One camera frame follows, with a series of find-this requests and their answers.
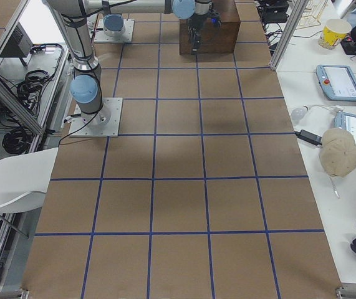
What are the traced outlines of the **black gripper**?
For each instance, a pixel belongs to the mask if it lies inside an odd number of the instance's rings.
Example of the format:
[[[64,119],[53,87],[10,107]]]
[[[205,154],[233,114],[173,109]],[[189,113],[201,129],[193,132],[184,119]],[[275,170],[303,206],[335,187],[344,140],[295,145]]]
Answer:
[[[206,14],[194,13],[187,21],[188,24],[188,42],[191,42],[191,54],[196,55],[201,45],[200,30],[204,27],[207,19],[211,19],[214,27],[220,27],[220,14],[214,9],[209,9]]]

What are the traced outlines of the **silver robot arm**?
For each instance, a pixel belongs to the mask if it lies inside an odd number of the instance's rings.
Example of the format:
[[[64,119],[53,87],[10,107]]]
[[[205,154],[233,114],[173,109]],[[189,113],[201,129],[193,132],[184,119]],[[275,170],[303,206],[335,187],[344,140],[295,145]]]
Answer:
[[[124,31],[124,18],[121,14],[107,14],[103,17],[103,31],[107,36],[118,37]]]
[[[96,58],[89,34],[87,19],[101,13],[104,17],[123,13],[173,13],[186,19],[192,50],[201,44],[201,30],[207,19],[214,26],[221,25],[219,13],[211,1],[45,1],[73,56],[77,75],[89,75],[100,84],[101,66]]]

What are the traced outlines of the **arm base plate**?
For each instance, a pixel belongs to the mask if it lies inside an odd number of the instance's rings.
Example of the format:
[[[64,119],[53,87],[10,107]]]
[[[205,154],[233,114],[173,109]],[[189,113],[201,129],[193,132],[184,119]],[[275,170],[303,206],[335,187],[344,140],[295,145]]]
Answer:
[[[130,44],[133,38],[133,28],[135,21],[133,19],[124,19],[123,26],[120,31],[111,31],[103,24],[103,19],[99,20],[95,28],[94,42],[95,43],[110,43],[110,44]]]
[[[119,133],[122,114],[123,98],[103,98],[103,107],[97,116],[81,114],[78,104],[75,105],[75,114],[70,123],[69,134],[72,138],[117,137]]]

